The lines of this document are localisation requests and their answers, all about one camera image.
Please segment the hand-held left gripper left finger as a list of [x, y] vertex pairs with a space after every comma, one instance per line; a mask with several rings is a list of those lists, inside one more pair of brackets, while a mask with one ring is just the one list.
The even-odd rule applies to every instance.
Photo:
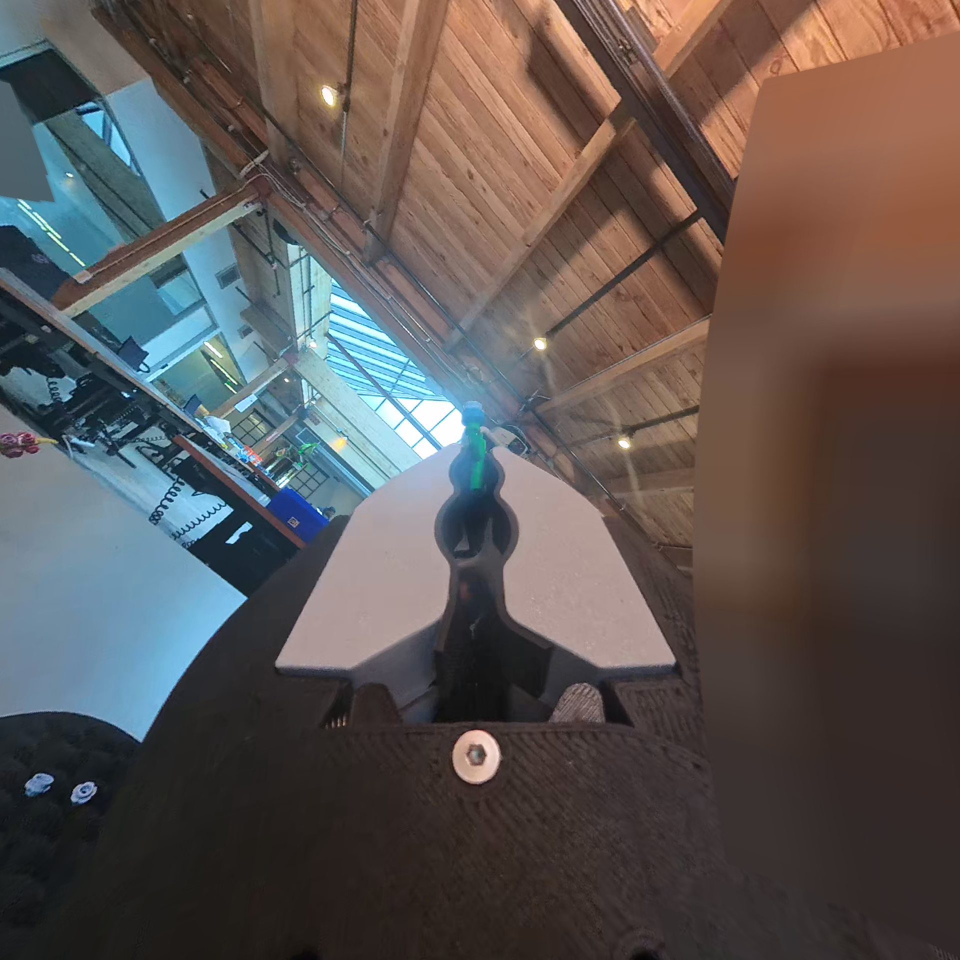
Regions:
[[375, 490], [353, 512], [275, 667], [355, 687], [428, 687], [450, 600], [436, 523], [454, 496], [452, 443]]

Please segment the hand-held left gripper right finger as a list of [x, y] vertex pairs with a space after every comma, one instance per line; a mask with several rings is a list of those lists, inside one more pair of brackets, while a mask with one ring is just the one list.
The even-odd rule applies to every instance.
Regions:
[[487, 464], [483, 557], [508, 683], [559, 698], [579, 683], [673, 673], [676, 654], [600, 511], [504, 447]]

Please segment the green lego stem blue cap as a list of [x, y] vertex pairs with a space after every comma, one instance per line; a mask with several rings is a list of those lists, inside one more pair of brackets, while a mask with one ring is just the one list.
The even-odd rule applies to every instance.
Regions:
[[469, 464], [468, 489], [477, 493], [484, 489], [487, 439], [484, 433], [486, 414], [477, 401], [468, 401], [462, 409], [463, 452]]

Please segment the blue storage bin yellow label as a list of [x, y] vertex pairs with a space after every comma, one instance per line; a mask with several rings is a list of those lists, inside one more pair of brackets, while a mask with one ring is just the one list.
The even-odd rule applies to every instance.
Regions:
[[304, 545], [312, 543], [330, 524], [321, 510], [289, 486], [270, 498], [267, 510]]

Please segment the skylight window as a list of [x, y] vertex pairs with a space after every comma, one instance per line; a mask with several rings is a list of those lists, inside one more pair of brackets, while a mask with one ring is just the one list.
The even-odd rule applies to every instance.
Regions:
[[332, 281], [327, 363], [421, 459], [462, 440], [458, 408]]

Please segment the long wooden desk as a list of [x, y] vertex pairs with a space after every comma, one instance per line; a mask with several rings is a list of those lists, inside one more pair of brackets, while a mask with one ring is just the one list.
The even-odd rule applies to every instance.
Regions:
[[173, 484], [150, 513], [152, 524], [166, 517], [185, 489], [217, 498], [222, 510], [205, 513], [178, 529], [174, 539], [230, 584], [249, 594], [268, 576], [306, 549], [308, 542], [259, 502], [213, 451], [213, 436], [195, 418], [155, 390], [115, 351], [91, 337], [9, 270], [2, 270], [2, 361], [30, 354], [43, 378], [69, 378], [68, 398], [52, 396], [45, 423], [62, 438], [78, 427], [92, 433], [107, 453], [120, 457], [126, 446], [155, 450], [144, 437], [155, 427], [167, 439], [158, 450]]

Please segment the dark textured cloth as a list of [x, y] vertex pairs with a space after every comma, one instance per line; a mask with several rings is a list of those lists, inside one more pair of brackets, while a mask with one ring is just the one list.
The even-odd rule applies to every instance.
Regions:
[[[61, 904], [92, 854], [114, 797], [140, 746], [118, 726], [84, 714], [40, 711], [1, 719], [2, 958], [20, 958]], [[30, 776], [54, 783], [28, 798]], [[74, 786], [94, 782], [89, 803], [72, 806]]]

